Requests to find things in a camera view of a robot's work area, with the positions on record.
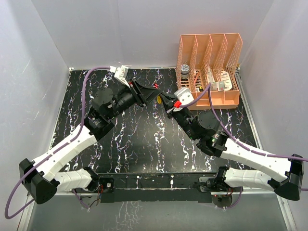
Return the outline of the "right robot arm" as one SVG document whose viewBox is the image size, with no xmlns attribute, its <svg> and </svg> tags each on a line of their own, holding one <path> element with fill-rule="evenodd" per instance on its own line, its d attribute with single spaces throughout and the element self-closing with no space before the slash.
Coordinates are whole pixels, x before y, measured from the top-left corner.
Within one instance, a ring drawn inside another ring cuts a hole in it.
<svg viewBox="0 0 308 231">
<path fill-rule="evenodd" d="M 303 157 L 275 155 L 244 144 L 223 126 L 214 109 L 193 116 L 189 106 L 199 99 L 195 99 L 188 88 L 167 94 L 159 88 L 142 86 L 135 80 L 128 84 L 137 92 L 143 106 L 159 97 L 168 117 L 174 118 L 191 140 L 198 140 L 196 146 L 203 153 L 251 167 L 251 170 L 220 167 L 215 177 L 198 182 L 201 190 L 228 191 L 249 187 L 269 190 L 292 201 L 300 199 Z"/>
</svg>

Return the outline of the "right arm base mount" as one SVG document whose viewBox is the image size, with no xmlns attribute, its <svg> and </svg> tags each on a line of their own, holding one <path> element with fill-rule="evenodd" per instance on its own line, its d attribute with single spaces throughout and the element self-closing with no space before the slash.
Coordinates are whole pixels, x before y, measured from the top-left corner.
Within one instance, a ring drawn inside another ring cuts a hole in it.
<svg viewBox="0 0 308 231">
<path fill-rule="evenodd" d="M 239 193 L 242 187 L 231 187 L 223 181 L 223 178 L 216 177 L 200 177 L 193 183 L 193 187 L 203 193 L 220 193 L 215 197 L 231 197 L 234 193 Z"/>
</svg>

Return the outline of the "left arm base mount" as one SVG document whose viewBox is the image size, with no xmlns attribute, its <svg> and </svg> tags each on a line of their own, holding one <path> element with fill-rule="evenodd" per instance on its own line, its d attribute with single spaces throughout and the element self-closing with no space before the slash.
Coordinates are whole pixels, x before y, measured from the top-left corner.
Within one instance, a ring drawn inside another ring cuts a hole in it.
<svg viewBox="0 0 308 231">
<path fill-rule="evenodd" d="M 86 193 L 97 193 L 98 198 L 94 200 L 95 202 L 100 202 L 103 193 L 112 193 L 114 191 L 114 179 L 113 178 L 101 178 L 99 176 L 90 176 L 90 181 L 86 183 L 85 186 L 76 186 L 71 191 L 77 197 L 78 201 L 83 207 L 89 209 L 91 205 L 86 204 L 82 199 L 80 194 L 77 193 L 77 189 L 81 189 Z"/>
</svg>

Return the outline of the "yellow key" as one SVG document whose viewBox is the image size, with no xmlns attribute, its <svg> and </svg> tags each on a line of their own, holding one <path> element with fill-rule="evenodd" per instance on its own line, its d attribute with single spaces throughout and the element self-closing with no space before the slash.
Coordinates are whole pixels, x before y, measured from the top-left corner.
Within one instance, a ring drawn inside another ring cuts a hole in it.
<svg viewBox="0 0 308 231">
<path fill-rule="evenodd" d="M 162 100 L 161 100 L 160 96 L 157 97 L 157 102 L 158 102 L 159 104 L 162 103 Z"/>
</svg>

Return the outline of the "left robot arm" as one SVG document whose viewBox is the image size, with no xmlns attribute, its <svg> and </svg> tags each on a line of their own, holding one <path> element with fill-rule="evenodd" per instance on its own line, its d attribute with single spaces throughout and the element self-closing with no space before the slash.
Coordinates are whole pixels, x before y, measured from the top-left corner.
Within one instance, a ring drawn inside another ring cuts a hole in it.
<svg viewBox="0 0 308 231">
<path fill-rule="evenodd" d="M 137 104 L 147 106 L 162 90 L 147 87 L 132 80 L 122 86 L 117 94 L 110 88 L 100 88 L 91 102 L 84 121 L 71 135 L 32 161 L 24 159 L 19 164 L 22 184 L 37 204 L 49 201 L 57 192 L 83 188 L 94 192 L 99 188 L 99 177 L 86 167 L 77 171 L 61 169 L 79 153 L 100 141 L 115 126 L 113 119 Z"/>
</svg>

